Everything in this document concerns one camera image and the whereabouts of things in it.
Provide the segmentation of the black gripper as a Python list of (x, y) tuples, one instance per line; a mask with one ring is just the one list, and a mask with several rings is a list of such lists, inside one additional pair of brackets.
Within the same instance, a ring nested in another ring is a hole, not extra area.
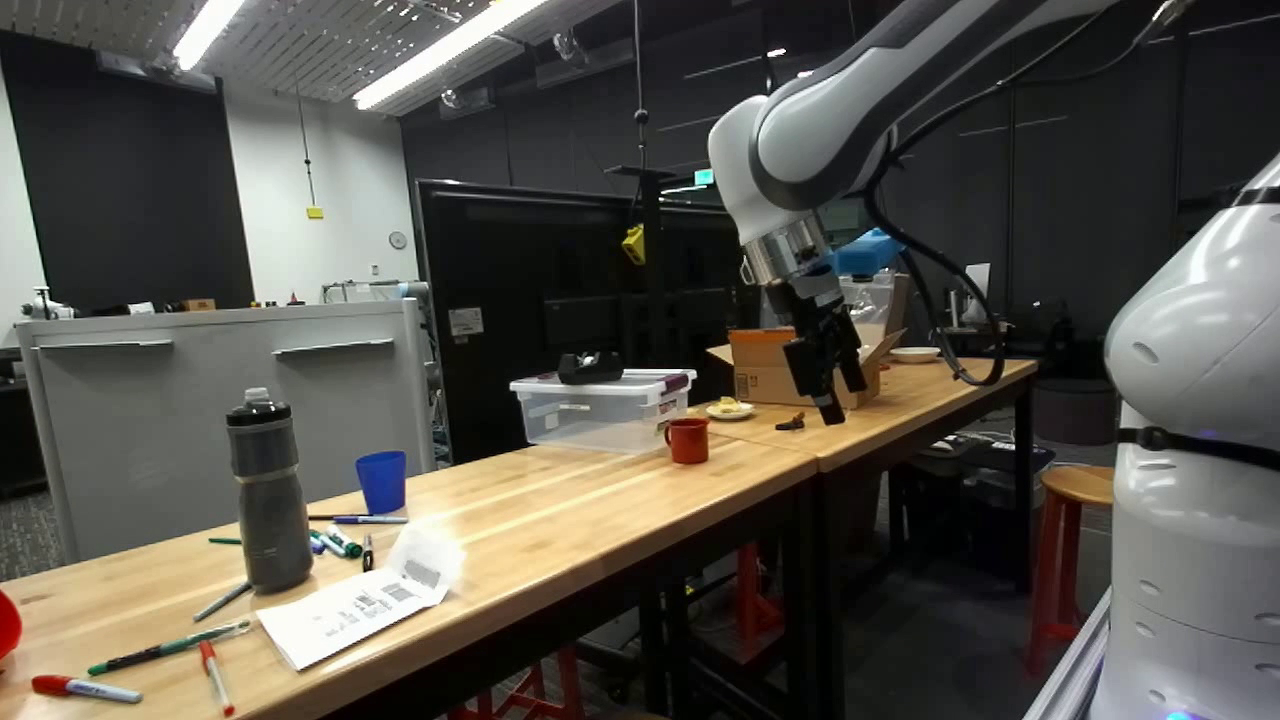
[[(802, 335), (828, 335), (845, 387), (866, 391), (860, 335), (850, 318), (824, 223), (812, 212), (755, 219), (742, 229), (742, 246), (759, 289), (759, 318), (792, 325)], [(828, 359), (805, 340), (790, 345), (786, 359), (795, 391), (822, 406), (822, 419), (840, 423), (845, 406)]]

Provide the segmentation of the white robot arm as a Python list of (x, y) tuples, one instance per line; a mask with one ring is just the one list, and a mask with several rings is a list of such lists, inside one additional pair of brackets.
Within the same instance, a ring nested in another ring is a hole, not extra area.
[[(790, 368), (828, 419), (860, 340), (815, 209), (866, 192), (893, 128), (993, 48), (1112, 0), (904, 0), (835, 61), (731, 103), (715, 192), (795, 325)], [(1280, 198), (1255, 170), (1115, 311), (1112, 608), (1095, 720), (1280, 720)]]

